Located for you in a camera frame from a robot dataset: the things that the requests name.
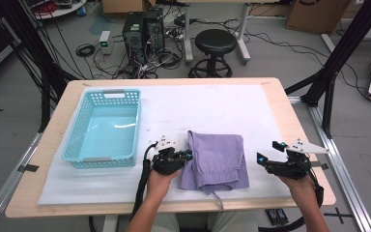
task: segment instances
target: desk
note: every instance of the desk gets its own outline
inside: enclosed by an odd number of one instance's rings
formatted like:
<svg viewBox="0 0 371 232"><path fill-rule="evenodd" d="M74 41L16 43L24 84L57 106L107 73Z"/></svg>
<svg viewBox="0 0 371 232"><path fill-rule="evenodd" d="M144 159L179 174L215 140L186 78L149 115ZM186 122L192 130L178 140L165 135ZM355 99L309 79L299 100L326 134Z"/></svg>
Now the desk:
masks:
<svg viewBox="0 0 371 232"><path fill-rule="evenodd" d="M46 205L39 206L38 200L42 193L47 171L52 162L61 140L73 114L80 94L88 86L145 86L145 85L207 85L207 84L261 84L269 102L271 112L284 141L294 141L297 138L306 139L284 89L276 78L226 78L226 79L124 79L124 80L79 80L71 82L62 99L60 100L53 116L43 134L30 164L40 168L37 172L25 172L13 198L8 205L6 215L9 218L54 217L54 216L87 216L87 215L122 215L131 213L132 203L113 204L78 204L78 205ZM318 180L325 188L324 204L331 205L335 202L332 189L320 167L315 173ZM227 200L224 208L227 210L264 209L294 207L291 197L260 198L249 200ZM163 202L160 212L207 212L218 211L215 202Z"/></svg>
<svg viewBox="0 0 371 232"><path fill-rule="evenodd" d="M246 25L246 21L248 19L248 14L249 14L249 10L251 8L251 5L253 3L274 3L274 2L276 2L275 0L252 0L252 1L249 1L248 3L246 2L246 0L178 0L178 1L181 2L181 3L186 3L186 6L185 6L185 37L184 37L184 41L185 41L185 61L187 63L190 63L190 62L193 61L192 49L191 49L191 40L190 40L190 36L189 36L189 15L190 15L189 5L192 4L192 3L213 3L213 4L215 4L215 3L230 3L230 4L241 3L241 4L244 4L243 14L241 16L242 23L241 23L240 30L239 30L238 34L236 33L236 36L237 36L237 45L238 45L238 48L240 49L240 51L243 55L243 61L244 61L245 65L251 59L251 57L249 56L249 52L246 49L245 43L243 42L243 33L245 31L245 25Z"/></svg>

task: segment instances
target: black stool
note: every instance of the black stool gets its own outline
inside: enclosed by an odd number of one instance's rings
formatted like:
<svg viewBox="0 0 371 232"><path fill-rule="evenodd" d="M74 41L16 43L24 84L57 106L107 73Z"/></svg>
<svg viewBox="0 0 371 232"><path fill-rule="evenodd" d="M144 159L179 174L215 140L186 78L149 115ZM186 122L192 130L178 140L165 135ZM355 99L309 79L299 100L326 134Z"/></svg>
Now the black stool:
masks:
<svg viewBox="0 0 371 232"><path fill-rule="evenodd" d="M220 71L227 71L227 77L233 75L231 67L224 60L224 55L233 51L237 45L237 39L231 33L219 29L206 30L197 35L195 45L211 57L197 62L189 71L188 77L203 77L200 73L205 73L205 77L222 77L217 73ZM206 68L199 68L204 62L207 62ZM216 62L221 63L222 67L216 68Z"/></svg>

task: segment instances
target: light blue plastic basket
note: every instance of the light blue plastic basket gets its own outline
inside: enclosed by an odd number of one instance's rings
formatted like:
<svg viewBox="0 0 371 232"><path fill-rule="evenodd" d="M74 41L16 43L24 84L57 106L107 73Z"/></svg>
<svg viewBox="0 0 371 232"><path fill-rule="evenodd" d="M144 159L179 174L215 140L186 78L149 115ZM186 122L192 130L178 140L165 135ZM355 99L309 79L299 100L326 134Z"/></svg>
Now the light blue plastic basket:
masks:
<svg viewBox="0 0 371 232"><path fill-rule="evenodd" d="M140 91L84 93L62 158L76 168L135 166Z"/></svg>

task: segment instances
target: white shelf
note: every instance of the white shelf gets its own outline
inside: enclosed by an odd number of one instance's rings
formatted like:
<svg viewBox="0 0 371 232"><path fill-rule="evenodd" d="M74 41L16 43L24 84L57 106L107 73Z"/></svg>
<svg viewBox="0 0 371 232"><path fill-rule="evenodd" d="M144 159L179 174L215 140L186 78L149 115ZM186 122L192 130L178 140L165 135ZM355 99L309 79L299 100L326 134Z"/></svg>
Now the white shelf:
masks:
<svg viewBox="0 0 371 232"><path fill-rule="evenodd" d="M83 6L85 3L86 3L86 0L80 0L80 2L78 2L78 3L71 4L71 8L56 9L56 11L54 11L52 14L45 14L45 15L35 14L35 17L36 17L36 19L47 19L47 18L57 17L57 16L61 16L61 15L66 15L66 14L69 14L71 12L76 11L81 6Z"/></svg>

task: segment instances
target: purple cloth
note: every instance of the purple cloth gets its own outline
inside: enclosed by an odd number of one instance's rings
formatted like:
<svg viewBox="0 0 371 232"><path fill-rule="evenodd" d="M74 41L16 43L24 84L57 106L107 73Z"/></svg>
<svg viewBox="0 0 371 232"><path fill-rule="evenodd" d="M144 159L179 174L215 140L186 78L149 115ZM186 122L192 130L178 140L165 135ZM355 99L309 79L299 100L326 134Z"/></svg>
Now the purple cloth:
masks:
<svg viewBox="0 0 371 232"><path fill-rule="evenodd" d="M210 194L249 188L242 136L189 131L188 149L194 158L183 169L180 189Z"/></svg>

